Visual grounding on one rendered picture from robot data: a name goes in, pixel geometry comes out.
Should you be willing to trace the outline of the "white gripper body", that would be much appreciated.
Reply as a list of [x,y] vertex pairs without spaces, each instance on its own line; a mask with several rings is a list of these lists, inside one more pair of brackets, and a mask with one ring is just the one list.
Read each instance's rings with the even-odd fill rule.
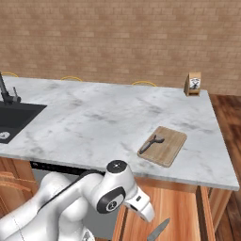
[[130,207],[145,221],[154,219],[154,210],[148,196],[137,196],[130,200]]

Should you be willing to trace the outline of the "wooden drawer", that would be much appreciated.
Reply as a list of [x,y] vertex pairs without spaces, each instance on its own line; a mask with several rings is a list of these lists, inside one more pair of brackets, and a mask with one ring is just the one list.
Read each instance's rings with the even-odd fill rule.
[[136,181],[151,199],[154,219],[144,221],[123,205],[112,241],[147,241],[148,235],[167,218],[169,224],[155,241],[201,241],[195,188],[140,177]]

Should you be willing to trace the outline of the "wooden cutting board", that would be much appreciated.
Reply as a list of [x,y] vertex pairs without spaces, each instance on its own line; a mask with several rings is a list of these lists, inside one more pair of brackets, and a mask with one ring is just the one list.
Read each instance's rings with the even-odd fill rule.
[[[164,142],[154,143],[146,152],[140,154],[139,150],[148,141],[150,141],[154,135],[163,137],[165,139]],[[159,126],[137,151],[137,155],[159,166],[169,168],[172,165],[179,151],[182,149],[186,139],[187,134],[185,133],[169,129],[167,127]]]

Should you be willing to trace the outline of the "dark grey peeler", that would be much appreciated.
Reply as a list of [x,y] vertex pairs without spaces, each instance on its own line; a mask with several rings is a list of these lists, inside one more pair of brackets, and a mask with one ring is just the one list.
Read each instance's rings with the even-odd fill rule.
[[144,152],[146,152],[154,143],[163,143],[164,142],[164,138],[158,135],[154,135],[153,138],[148,141],[140,150],[139,153],[143,154]]

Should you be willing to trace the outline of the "wooden cabinet side panel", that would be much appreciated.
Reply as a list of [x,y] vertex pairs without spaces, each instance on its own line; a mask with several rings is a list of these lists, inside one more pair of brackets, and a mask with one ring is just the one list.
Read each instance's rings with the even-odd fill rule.
[[224,214],[231,190],[198,186],[196,201],[199,215],[201,241],[216,241],[215,232]]

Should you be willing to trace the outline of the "grey dishwasher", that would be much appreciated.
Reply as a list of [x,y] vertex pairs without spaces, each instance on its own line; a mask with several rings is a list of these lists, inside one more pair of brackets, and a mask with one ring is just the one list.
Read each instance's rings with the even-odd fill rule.
[[[54,164],[44,164],[40,162],[30,162],[32,171],[34,173],[35,180],[40,184],[43,177],[55,171],[63,174],[71,182],[73,182],[85,169],[65,167]],[[101,215],[96,212],[91,205],[88,206],[88,212],[83,219],[84,225],[90,229],[96,239],[101,238],[104,241],[111,241],[115,230],[115,224],[117,220],[119,209],[106,215]]]

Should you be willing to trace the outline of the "wooden box with dark print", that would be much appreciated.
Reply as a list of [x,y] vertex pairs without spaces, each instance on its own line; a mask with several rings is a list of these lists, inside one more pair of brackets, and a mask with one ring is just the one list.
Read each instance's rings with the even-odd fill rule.
[[190,72],[185,80],[184,93],[186,96],[199,96],[201,92],[201,73]]

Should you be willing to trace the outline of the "wooden cupboard door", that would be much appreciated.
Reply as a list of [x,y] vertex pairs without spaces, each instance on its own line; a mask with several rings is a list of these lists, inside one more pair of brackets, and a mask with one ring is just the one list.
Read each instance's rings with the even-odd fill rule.
[[[0,156],[0,181],[16,182],[17,180],[32,182],[37,190],[39,188],[29,161]],[[0,186],[0,218],[27,202],[37,193],[37,190],[28,192]]]

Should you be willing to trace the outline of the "black sink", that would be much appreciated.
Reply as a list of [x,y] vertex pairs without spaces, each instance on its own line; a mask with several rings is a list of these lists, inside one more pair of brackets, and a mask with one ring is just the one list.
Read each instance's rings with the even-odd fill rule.
[[0,101],[0,143],[9,144],[44,108],[44,104],[5,105]]

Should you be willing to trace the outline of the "black tap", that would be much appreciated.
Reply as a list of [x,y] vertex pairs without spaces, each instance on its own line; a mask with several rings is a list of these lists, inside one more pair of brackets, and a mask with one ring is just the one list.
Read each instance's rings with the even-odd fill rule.
[[1,89],[1,95],[5,105],[12,105],[14,103],[19,103],[22,100],[22,98],[17,94],[16,88],[13,89],[15,93],[14,96],[11,96],[8,93],[8,90],[5,86],[4,79],[1,72],[0,72],[0,89]]

